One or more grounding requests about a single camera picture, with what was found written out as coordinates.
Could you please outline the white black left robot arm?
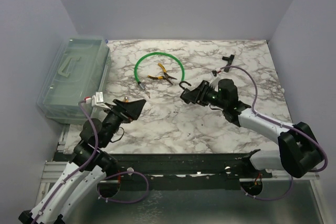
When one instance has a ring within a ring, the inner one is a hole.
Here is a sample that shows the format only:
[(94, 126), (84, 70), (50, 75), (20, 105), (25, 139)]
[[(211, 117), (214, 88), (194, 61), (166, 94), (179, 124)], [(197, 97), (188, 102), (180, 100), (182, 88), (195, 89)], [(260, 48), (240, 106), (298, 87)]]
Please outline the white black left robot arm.
[(80, 142), (73, 150), (60, 177), (47, 195), (33, 209), (23, 211), (18, 219), (21, 223), (65, 223), (70, 213), (87, 193), (104, 179), (124, 175), (118, 161), (103, 151), (121, 124), (137, 120), (145, 99), (112, 104), (103, 101), (97, 92), (79, 102), (87, 117), (80, 132)]

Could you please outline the green cable lock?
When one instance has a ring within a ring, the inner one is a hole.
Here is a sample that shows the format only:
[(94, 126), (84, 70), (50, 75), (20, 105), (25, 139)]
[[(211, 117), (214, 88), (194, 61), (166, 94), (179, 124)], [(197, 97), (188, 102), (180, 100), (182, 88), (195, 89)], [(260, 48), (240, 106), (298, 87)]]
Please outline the green cable lock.
[(183, 67), (183, 64), (175, 56), (173, 56), (171, 54), (168, 54), (168, 53), (165, 53), (165, 52), (151, 52), (151, 53), (148, 53), (148, 54), (144, 55), (143, 57), (141, 57), (136, 62), (135, 66), (134, 66), (134, 70), (133, 70), (134, 79), (135, 79), (136, 83), (138, 84), (138, 86), (140, 86), (143, 90), (145, 90), (145, 87), (142, 84), (142, 82), (139, 80), (138, 73), (137, 73), (137, 70), (138, 70), (138, 67), (139, 67), (140, 63), (144, 59), (146, 59), (146, 58), (148, 58), (150, 56), (155, 56), (155, 55), (166, 56), (166, 57), (169, 57), (169, 58), (173, 59), (174, 61), (176, 61), (176, 63), (180, 66), (180, 69), (181, 69), (181, 72), (182, 72), (181, 81), (184, 81), (184, 78), (185, 78), (185, 69)]

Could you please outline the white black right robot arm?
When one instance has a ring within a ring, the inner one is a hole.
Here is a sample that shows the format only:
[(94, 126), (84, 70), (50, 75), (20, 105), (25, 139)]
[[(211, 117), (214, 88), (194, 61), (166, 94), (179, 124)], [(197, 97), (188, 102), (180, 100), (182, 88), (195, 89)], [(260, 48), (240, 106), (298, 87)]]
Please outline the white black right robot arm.
[(217, 89), (204, 80), (193, 90), (184, 88), (180, 98), (187, 104), (216, 106), (228, 122), (252, 130), (278, 145), (277, 150), (249, 153), (247, 161), (241, 165), (246, 177), (255, 177), (260, 170), (273, 169), (301, 178), (325, 159), (307, 124), (285, 123), (257, 113), (239, 100), (237, 87), (231, 79), (219, 80)]

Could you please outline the black padlock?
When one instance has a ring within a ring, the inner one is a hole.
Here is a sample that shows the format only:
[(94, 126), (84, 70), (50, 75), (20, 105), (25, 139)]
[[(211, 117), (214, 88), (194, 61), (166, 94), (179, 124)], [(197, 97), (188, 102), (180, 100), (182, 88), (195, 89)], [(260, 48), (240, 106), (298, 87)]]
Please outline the black padlock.
[(191, 84), (187, 81), (180, 81), (179, 82), (179, 87), (183, 90), (180, 98), (187, 104), (189, 104), (189, 99), (186, 98), (186, 95), (190, 92), (189, 88), (186, 88), (184, 85), (188, 85), (189, 87), (191, 86)]

